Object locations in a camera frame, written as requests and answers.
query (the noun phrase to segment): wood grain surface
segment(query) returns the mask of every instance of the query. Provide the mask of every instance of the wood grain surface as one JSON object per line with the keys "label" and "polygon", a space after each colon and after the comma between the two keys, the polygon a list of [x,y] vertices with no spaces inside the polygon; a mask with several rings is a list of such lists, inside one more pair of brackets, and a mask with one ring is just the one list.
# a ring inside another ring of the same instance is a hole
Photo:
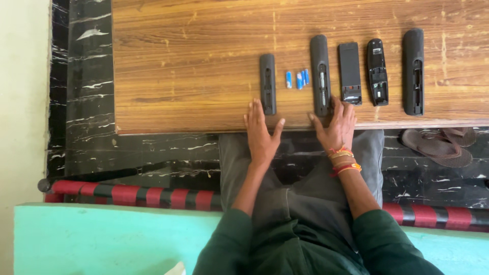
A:
{"label": "wood grain surface", "polygon": [[[489,1],[112,0],[118,134],[236,132],[260,97],[259,57],[275,55],[277,114],[312,129],[312,84],[286,89],[285,73],[311,70],[313,36],[328,38],[332,94],[340,95],[337,46],[358,42],[361,128],[489,125]],[[402,108],[401,40],[424,29],[425,115]],[[366,46],[380,38],[389,105],[374,107]]]}

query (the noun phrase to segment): hand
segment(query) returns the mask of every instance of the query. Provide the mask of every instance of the hand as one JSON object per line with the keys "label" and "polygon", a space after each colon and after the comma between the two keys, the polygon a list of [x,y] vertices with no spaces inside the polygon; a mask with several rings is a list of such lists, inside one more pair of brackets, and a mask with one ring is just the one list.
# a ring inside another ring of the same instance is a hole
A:
{"label": "hand", "polygon": [[265,114],[263,114],[262,103],[254,99],[249,104],[249,111],[244,115],[244,125],[248,133],[248,145],[251,152],[251,163],[257,167],[268,169],[280,144],[280,135],[284,128],[285,119],[281,119],[273,136],[270,136],[265,125]]}
{"label": "hand", "polygon": [[309,114],[309,119],[316,128],[317,139],[327,154],[332,153],[331,149],[341,149],[341,146],[352,149],[353,130],[356,123],[353,105],[341,102],[336,96],[333,96],[332,99],[334,115],[328,128],[324,129],[321,121],[315,115]]}

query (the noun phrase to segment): cream wall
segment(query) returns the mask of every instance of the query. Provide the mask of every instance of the cream wall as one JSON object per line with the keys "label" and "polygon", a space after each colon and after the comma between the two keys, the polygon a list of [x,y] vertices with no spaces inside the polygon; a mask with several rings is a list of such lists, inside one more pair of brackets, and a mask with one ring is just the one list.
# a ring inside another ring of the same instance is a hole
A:
{"label": "cream wall", "polygon": [[43,199],[50,0],[0,2],[0,274],[9,275],[13,206]]}

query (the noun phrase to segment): sleeve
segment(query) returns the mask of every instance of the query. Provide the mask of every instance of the sleeve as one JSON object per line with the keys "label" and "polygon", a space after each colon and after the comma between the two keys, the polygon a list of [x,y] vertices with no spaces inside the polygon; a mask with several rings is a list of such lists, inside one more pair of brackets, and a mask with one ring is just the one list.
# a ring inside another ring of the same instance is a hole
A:
{"label": "sleeve", "polygon": [[251,218],[229,209],[197,259],[193,274],[240,274],[246,270],[253,229]]}
{"label": "sleeve", "polygon": [[353,222],[353,237],[371,274],[443,274],[411,243],[384,210],[364,213]]}

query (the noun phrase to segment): person's left hand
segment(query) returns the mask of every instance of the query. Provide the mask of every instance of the person's left hand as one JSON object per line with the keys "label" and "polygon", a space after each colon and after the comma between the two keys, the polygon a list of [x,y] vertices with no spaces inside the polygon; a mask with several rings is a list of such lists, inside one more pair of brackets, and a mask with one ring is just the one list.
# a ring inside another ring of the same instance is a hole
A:
{"label": "person's left hand", "polygon": [[282,118],[275,126],[273,136],[270,136],[265,125],[265,114],[261,101],[254,99],[253,102],[250,102],[248,114],[244,115],[244,125],[248,133],[248,145],[253,165],[268,169],[280,144],[284,124],[285,119]]}

